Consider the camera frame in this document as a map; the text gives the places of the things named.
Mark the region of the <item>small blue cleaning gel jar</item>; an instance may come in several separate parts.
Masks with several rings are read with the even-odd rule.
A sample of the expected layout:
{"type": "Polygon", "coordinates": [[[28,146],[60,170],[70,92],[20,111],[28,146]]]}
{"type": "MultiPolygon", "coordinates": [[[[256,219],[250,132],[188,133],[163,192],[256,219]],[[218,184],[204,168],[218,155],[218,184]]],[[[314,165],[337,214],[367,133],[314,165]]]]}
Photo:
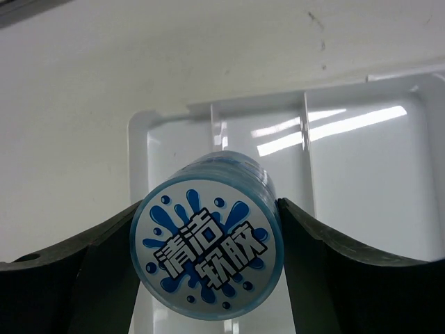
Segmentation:
{"type": "Polygon", "coordinates": [[[275,187],[252,158],[206,154],[153,189],[133,217],[130,253],[159,302],[219,321],[259,307],[284,266],[275,187]]]}

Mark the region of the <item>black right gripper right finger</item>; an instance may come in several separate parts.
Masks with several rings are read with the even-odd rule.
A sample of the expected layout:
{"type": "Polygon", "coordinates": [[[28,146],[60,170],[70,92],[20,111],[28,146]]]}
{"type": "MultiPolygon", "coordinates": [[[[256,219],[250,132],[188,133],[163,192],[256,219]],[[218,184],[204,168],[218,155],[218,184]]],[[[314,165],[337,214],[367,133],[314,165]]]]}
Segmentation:
{"type": "Polygon", "coordinates": [[[374,248],[277,201],[297,333],[443,333],[444,261],[374,248]]]}

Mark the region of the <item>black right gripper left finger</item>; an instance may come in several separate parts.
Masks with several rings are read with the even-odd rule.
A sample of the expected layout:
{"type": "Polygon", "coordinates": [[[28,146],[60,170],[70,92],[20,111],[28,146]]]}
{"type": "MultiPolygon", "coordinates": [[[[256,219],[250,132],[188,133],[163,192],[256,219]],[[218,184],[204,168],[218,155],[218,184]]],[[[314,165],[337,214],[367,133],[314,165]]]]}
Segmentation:
{"type": "Polygon", "coordinates": [[[132,205],[53,246],[1,263],[2,333],[128,333],[140,279],[132,205]]]}

